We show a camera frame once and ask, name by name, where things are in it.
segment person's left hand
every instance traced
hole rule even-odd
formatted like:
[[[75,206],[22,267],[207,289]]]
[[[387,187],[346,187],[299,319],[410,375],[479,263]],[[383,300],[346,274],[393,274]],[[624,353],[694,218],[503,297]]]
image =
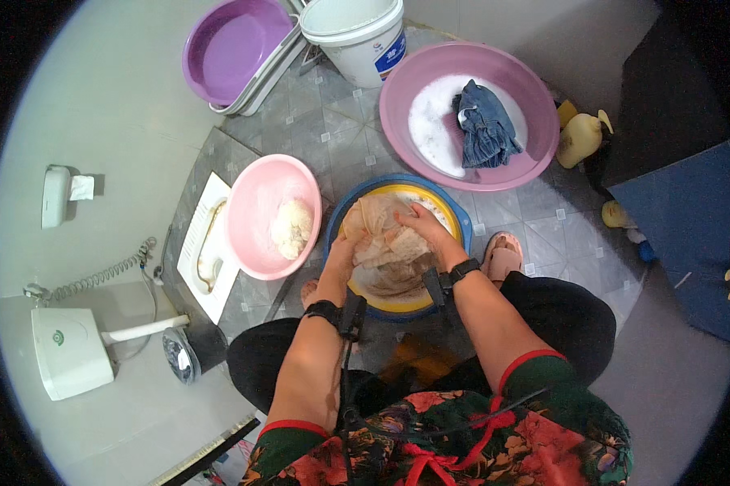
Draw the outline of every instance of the person's left hand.
[[[317,294],[320,298],[331,300],[336,306],[343,304],[346,298],[346,283],[354,271],[354,247],[364,236],[364,230],[357,238],[346,238],[346,235],[341,232],[338,238],[332,242],[327,263],[324,264],[324,269],[319,277]]]

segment floral dress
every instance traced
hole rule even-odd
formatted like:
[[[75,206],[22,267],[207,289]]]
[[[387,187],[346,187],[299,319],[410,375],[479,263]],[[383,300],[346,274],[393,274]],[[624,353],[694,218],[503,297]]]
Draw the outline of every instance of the floral dress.
[[[349,432],[348,472],[339,435],[308,422],[273,422],[241,484],[626,484],[626,426],[561,356],[518,359],[499,388],[491,398],[462,390],[412,394],[369,417]],[[454,432],[442,432],[449,428]]]

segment gray tile floor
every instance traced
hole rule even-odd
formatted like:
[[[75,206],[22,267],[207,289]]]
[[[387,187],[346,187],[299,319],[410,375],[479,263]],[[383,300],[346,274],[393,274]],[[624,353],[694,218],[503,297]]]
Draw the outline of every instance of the gray tile floor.
[[[413,26],[406,28],[406,37],[409,55],[423,45],[450,40],[437,31]],[[327,60],[299,75],[298,62],[254,116],[228,117],[221,130],[258,154],[283,152],[305,162],[329,205],[371,177],[411,172],[382,131],[380,88],[362,90],[351,85]],[[584,286],[612,306],[620,329],[640,293],[645,267],[623,230],[606,228],[600,221],[603,199],[589,188],[583,173],[553,162],[540,177],[514,190],[469,193],[448,189],[448,193],[472,220],[474,257],[482,259],[495,232],[512,232],[525,251],[527,275],[557,277]],[[300,315],[300,287],[308,277],[318,275],[320,257],[321,251],[315,252],[301,271],[303,275],[296,279],[278,316]],[[264,282],[243,280],[242,284],[263,286]],[[244,288],[243,295],[249,309],[269,305],[253,298],[250,290]],[[251,321],[249,325],[258,324]],[[386,336],[390,342],[395,341],[395,330],[405,330],[405,326],[385,323],[372,327],[371,335]],[[363,346],[363,360],[369,369],[377,367],[382,354],[389,352],[381,348],[378,359],[367,363],[364,350],[368,348],[371,346]],[[460,353],[469,351],[461,349]]]

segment plastic basin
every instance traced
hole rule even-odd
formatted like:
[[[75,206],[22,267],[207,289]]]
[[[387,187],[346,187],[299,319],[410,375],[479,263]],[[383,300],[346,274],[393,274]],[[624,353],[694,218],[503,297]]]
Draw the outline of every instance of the plastic basin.
[[[453,199],[451,199],[443,189],[438,187],[436,184],[429,182],[428,180],[422,179],[421,177],[413,176],[411,174],[387,174],[366,180],[365,182],[358,185],[356,188],[351,189],[351,191],[340,200],[338,205],[333,210],[327,225],[327,229],[324,232],[324,246],[322,250],[322,260],[324,262],[327,261],[332,242],[338,236],[341,223],[343,222],[344,217],[346,217],[346,213],[349,212],[349,209],[352,207],[352,205],[354,205],[357,199],[384,186],[392,186],[395,184],[405,184],[408,186],[414,186],[421,190],[427,190],[433,193],[434,197],[437,198],[439,202],[442,201],[441,204],[447,206],[448,209],[453,212],[454,217],[456,218],[456,223],[459,226],[462,246],[463,248],[465,248],[466,252],[470,253],[470,248],[473,240],[473,228],[470,221],[470,216],[467,215],[465,209],[463,209]],[[388,310],[379,309],[376,306],[371,305],[370,303],[367,307],[368,315],[376,317],[377,319],[387,320],[390,322],[409,322],[418,317],[426,316],[434,312],[435,310],[435,306],[431,303],[431,301],[426,306],[423,306],[421,308],[402,312],[391,312]]]
[[[275,249],[270,226],[279,207],[300,199],[314,212],[311,239],[296,260]],[[255,160],[233,183],[224,209],[226,247],[235,263],[260,280],[287,277],[300,268],[314,249],[321,228],[321,193],[312,171],[283,154]]]
[[[409,131],[409,111],[416,95],[438,78],[463,74],[502,88],[514,98],[527,122],[525,151],[511,156],[507,166],[477,170],[476,180],[457,179],[437,170],[419,152]],[[400,158],[449,188],[487,191],[521,186],[549,166],[559,142],[559,117],[543,81],[514,56],[483,44],[451,42],[409,55],[384,83],[379,108],[384,132]]]
[[[192,28],[181,57],[184,78],[205,101],[228,106],[291,30],[275,0],[224,2]]]

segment green logo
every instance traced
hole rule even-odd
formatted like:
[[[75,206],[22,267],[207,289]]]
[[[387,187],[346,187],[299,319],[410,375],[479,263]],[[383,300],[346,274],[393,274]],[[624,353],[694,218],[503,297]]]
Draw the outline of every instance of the green logo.
[[[60,330],[55,331],[55,335],[51,337],[51,339],[57,343],[58,346],[62,346],[62,343],[65,342],[66,338],[62,335],[62,332]]]

